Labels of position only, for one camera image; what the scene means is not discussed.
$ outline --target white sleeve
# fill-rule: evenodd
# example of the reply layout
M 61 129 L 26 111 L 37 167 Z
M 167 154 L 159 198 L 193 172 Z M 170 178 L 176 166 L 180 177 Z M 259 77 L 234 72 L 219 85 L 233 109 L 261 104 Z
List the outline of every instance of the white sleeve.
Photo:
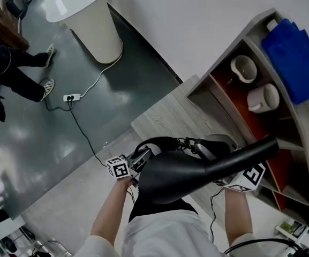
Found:
M 238 245 L 240 243 L 254 240 L 255 237 L 252 233 L 244 234 L 238 237 L 231 246 Z M 267 257 L 267 255 L 260 248 L 258 243 L 245 245 L 243 247 L 239 247 L 236 250 L 230 252 L 230 256 L 232 257 L 249 257 L 249 256 L 257 256 L 257 257 Z
M 120 257 L 114 247 L 99 236 L 90 236 L 74 257 Z

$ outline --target white table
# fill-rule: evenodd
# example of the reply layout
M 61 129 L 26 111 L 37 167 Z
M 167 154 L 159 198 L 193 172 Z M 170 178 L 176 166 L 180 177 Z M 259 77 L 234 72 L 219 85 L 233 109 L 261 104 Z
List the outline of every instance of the white table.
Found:
M 102 64 L 116 61 L 122 43 L 106 0 L 44 0 L 46 19 L 64 21 L 95 59 Z

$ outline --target person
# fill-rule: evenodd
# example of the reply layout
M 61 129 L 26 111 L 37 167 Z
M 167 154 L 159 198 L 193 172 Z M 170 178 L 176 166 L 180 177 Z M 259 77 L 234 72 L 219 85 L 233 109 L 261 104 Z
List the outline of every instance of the person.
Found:
M 93 223 L 90 236 L 75 257 L 117 257 L 118 232 L 130 178 L 116 181 Z M 225 189 L 225 231 L 230 245 L 252 240 L 253 229 L 246 195 Z M 232 251 L 231 256 L 265 256 L 258 244 Z M 221 257 L 208 239 L 206 225 L 194 208 L 182 199 L 156 205 L 140 194 L 125 229 L 122 257 Z
M 48 67 L 55 54 L 51 44 L 46 52 L 30 55 L 20 49 L 11 49 L 0 46 L 0 84 L 10 87 L 11 90 L 24 98 L 34 102 L 42 101 L 54 88 L 54 80 L 49 80 L 44 86 L 39 85 L 21 70 L 20 66 Z

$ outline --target black baseboard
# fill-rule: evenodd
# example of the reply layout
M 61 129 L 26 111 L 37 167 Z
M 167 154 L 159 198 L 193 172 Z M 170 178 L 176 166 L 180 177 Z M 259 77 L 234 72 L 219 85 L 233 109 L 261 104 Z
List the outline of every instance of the black baseboard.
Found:
M 171 72 L 171 74 L 173 75 L 173 77 L 175 77 L 175 79 L 179 82 L 179 84 L 182 84 L 183 81 L 181 80 L 181 78 L 179 78 L 179 76 L 174 72 L 174 70 L 169 66 L 169 64 L 163 59 L 163 57 L 160 56 L 160 54 L 155 50 L 155 48 L 152 47 L 152 45 L 150 43 L 148 43 L 148 41 L 141 35 L 141 33 L 138 32 L 138 30 L 136 28 L 134 28 L 121 14 L 119 14 L 119 12 L 117 10 L 115 10 L 109 3 L 108 3 L 108 7 L 109 9 L 116 14 L 118 17 L 120 17 L 122 19 L 123 22 L 125 22 L 129 28 L 131 28 L 138 37 L 142 38 L 149 46 L 150 49 L 152 49 L 152 51 L 156 54 L 157 58 L 165 65 L 165 67 Z

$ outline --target mug handle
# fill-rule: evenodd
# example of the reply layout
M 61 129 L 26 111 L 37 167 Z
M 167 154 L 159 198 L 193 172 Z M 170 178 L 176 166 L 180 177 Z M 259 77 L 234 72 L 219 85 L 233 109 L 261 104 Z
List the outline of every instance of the mug handle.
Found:
M 257 105 L 255 105 L 255 106 L 253 106 L 253 107 L 248 107 L 248 110 L 249 110 L 249 111 L 255 112 L 255 111 L 257 111 L 258 109 L 260 109 L 261 107 L 262 107 L 262 105 L 261 105 L 261 103 L 260 103 L 260 104 L 257 104 Z

